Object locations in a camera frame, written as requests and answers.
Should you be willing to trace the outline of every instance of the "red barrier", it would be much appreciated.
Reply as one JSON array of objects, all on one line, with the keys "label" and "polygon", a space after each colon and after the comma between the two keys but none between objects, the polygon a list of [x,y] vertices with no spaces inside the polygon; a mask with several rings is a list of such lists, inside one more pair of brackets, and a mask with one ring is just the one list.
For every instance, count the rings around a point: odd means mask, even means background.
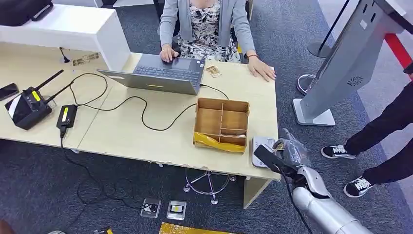
[{"label": "red barrier", "polygon": [[397,60],[399,60],[403,69],[408,67],[413,62],[412,57],[410,57],[409,53],[407,53],[406,48],[404,48],[396,34],[386,34],[384,39],[390,46],[390,49],[393,51]]}]

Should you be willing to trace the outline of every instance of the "smartphone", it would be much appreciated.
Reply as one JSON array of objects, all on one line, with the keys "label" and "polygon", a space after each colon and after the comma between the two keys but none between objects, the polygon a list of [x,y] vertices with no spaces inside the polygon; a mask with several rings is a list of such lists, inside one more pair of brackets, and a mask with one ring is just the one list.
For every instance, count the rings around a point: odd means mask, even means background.
[{"label": "smartphone", "polygon": [[17,94],[18,92],[19,92],[19,89],[17,88],[17,85],[14,83],[4,86],[3,88],[0,89],[0,101],[3,101],[4,99],[8,97],[11,97],[14,94]]}]

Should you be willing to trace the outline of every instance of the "gray carpet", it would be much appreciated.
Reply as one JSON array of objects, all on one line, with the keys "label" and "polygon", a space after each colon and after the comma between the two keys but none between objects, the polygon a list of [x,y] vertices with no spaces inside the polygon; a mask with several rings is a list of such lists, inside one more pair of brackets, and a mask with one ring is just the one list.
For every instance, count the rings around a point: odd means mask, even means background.
[{"label": "gray carpet", "polygon": [[[131,50],[158,53],[159,42],[153,40],[157,38],[153,6],[117,8],[117,11]],[[313,167],[323,176],[331,194],[374,233],[413,233],[412,215],[397,184],[376,186],[360,199],[347,198],[342,192],[346,182],[383,161],[381,146],[351,161],[331,161],[319,155],[322,146],[344,142],[369,121],[356,93],[332,108],[336,127],[304,127],[296,123],[291,104],[293,98],[300,97],[295,88],[296,79],[316,71],[322,62],[311,56],[306,46],[321,39],[328,30],[318,3],[315,0],[256,0],[251,30],[261,58],[277,69],[279,127],[290,129],[307,146]],[[231,182],[219,194],[219,204],[214,206],[209,202],[210,197],[183,192],[183,168],[161,169],[156,164],[136,160],[87,153],[76,155],[70,151],[68,155],[87,165],[107,184],[108,192],[113,191],[115,181],[126,177],[133,181],[141,200],[145,197],[162,200],[157,219],[142,218],[138,211],[119,201],[102,201],[87,207],[69,228],[69,233],[86,234],[111,226],[115,234],[156,234],[162,221],[240,234],[306,233],[283,182],[271,183],[248,210],[243,210],[243,178]],[[0,141],[0,218],[9,221],[19,234],[45,234],[62,229],[83,208],[76,189],[85,178],[86,172],[67,163],[60,149]],[[89,198],[98,192],[91,183],[82,186],[80,191]],[[130,193],[127,183],[119,183],[117,196]],[[184,221],[165,218],[170,199],[188,202]],[[320,233],[315,224],[309,223],[314,233]]]}]

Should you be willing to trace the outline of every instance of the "floral dress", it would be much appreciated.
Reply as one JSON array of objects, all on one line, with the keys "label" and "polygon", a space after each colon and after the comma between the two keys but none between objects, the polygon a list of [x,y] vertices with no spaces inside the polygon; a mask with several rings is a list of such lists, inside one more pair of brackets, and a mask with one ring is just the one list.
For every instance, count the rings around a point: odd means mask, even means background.
[{"label": "floral dress", "polygon": [[181,57],[214,59],[222,62],[241,62],[240,54],[232,38],[227,47],[222,47],[218,44],[221,1],[217,0],[214,5],[204,9],[190,4],[193,41],[182,40],[180,34],[178,35]]}]

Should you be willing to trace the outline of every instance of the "laptop keyboard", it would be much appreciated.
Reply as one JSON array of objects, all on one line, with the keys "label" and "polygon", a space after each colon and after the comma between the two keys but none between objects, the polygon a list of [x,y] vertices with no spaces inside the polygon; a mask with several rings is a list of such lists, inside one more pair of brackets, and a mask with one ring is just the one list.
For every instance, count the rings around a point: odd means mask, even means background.
[{"label": "laptop keyboard", "polygon": [[193,86],[198,85],[199,72],[156,67],[137,67],[133,72],[139,75],[176,78],[189,80]]}]

